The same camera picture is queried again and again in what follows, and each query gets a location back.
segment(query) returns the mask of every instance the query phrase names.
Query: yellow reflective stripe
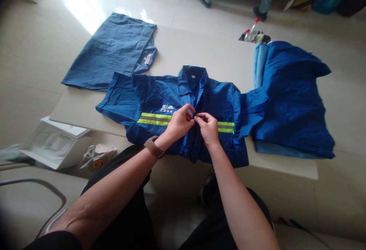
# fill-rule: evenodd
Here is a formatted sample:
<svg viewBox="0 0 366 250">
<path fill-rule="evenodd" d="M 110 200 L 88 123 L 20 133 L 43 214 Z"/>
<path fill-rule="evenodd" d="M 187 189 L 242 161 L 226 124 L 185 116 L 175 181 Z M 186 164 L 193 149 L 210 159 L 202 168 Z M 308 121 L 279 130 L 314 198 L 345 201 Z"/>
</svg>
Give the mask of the yellow reflective stripe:
<svg viewBox="0 0 366 250">
<path fill-rule="evenodd" d="M 224 129 L 224 128 L 219 128 L 218 129 L 219 132 L 228 132 L 233 134 L 234 133 L 234 129 Z"/>
<path fill-rule="evenodd" d="M 158 114 L 150 114 L 150 113 L 141 113 L 141 116 L 149 116 L 149 117 L 155 117 L 155 118 L 172 119 L 172 116 L 158 115 Z"/>
<path fill-rule="evenodd" d="M 160 125 L 160 126 L 168 126 L 169 125 L 169 122 L 166 122 L 166 121 L 156 121 L 156 120 L 148 120 L 148 119 L 139 119 L 136 122 L 137 123 L 152 124 L 152 125 Z"/>
<path fill-rule="evenodd" d="M 234 122 L 221 122 L 221 121 L 218 121 L 217 125 L 225 125 L 225 126 L 233 126 L 234 127 Z"/>
</svg>

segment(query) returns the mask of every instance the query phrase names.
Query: blue work shirt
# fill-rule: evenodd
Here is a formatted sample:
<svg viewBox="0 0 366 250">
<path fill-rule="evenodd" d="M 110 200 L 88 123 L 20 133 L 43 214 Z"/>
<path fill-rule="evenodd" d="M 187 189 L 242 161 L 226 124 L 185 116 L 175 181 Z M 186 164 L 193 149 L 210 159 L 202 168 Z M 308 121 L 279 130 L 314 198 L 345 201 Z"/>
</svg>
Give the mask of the blue work shirt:
<svg viewBox="0 0 366 250">
<path fill-rule="evenodd" d="M 256 151 L 301 158 L 333 158 L 334 139 L 316 78 L 331 71 L 320 59 L 283 41 L 259 43 L 254 55 L 255 86 L 265 88 L 270 104 L 255 127 Z"/>
<path fill-rule="evenodd" d="M 151 136 L 161 135 L 173 113 L 191 104 L 197 113 L 207 112 L 218 121 L 219 140 L 234 167 L 249 164 L 244 137 L 262 118 L 268 103 L 263 88 L 247 94 L 228 82 L 209 78 L 205 68 L 183 66 L 176 76 L 114 73 L 98 112 L 125 125 L 130 142 L 143 145 Z M 167 151 L 195 163 L 212 163 L 196 123 L 185 137 Z"/>
<path fill-rule="evenodd" d="M 105 92 L 113 73 L 125 75 L 150 69 L 157 55 L 150 24 L 112 13 L 79 53 L 62 84 Z"/>
</svg>

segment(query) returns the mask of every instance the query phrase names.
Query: plastic bottle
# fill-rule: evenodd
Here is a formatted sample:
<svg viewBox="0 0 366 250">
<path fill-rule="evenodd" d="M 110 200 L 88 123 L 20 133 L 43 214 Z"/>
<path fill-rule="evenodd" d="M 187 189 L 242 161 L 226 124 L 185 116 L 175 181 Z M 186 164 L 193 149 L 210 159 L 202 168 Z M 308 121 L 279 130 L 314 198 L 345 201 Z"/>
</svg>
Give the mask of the plastic bottle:
<svg viewBox="0 0 366 250">
<path fill-rule="evenodd" d="M 247 30 L 245 31 L 245 37 L 244 37 L 244 41 L 245 41 L 245 42 L 248 42 L 249 33 L 250 33 L 250 29 L 247 29 Z"/>
<path fill-rule="evenodd" d="M 250 32 L 248 34 L 246 34 L 245 36 L 245 40 L 246 42 L 254 42 L 255 37 L 258 35 L 258 26 L 256 26 L 256 24 L 259 22 L 259 18 L 256 18 L 254 20 L 254 25 L 252 27 L 252 29 L 250 30 Z"/>
</svg>

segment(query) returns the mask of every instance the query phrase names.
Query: hand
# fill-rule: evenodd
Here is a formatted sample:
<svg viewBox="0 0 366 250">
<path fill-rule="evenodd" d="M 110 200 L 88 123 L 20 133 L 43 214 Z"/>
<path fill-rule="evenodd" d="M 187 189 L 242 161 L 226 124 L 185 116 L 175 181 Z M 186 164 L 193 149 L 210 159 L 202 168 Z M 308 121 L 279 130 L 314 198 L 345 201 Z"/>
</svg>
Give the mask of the hand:
<svg viewBox="0 0 366 250">
<path fill-rule="evenodd" d="M 173 113 L 173 117 L 169 122 L 169 125 L 165 132 L 155 141 L 155 144 L 163 145 L 162 149 L 166 145 L 172 145 L 181 137 L 184 137 L 190 128 L 193 127 L 195 121 L 192 119 L 193 115 L 189 111 L 196 112 L 192 105 L 186 104 L 178 111 Z"/>
<path fill-rule="evenodd" d="M 201 127 L 201 135 L 205 140 L 207 147 L 220 144 L 220 141 L 218 140 L 218 126 L 216 118 L 209 113 L 198 113 L 194 117 L 194 120 Z"/>
</svg>

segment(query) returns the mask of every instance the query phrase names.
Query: shirt collar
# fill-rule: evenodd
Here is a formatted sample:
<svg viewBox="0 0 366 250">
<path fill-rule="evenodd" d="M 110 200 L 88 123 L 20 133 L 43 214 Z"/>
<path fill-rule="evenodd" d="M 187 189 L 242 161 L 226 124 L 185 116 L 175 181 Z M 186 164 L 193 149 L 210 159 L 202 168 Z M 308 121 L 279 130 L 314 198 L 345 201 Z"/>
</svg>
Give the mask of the shirt collar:
<svg viewBox="0 0 366 250">
<path fill-rule="evenodd" d="M 195 67 L 195 66 L 183 66 L 178 75 L 178 92 L 179 96 L 191 93 L 192 90 L 189 87 L 188 78 L 190 76 L 200 76 L 199 81 L 200 88 L 205 87 L 209 84 L 209 76 L 207 74 L 206 68 Z"/>
</svg>

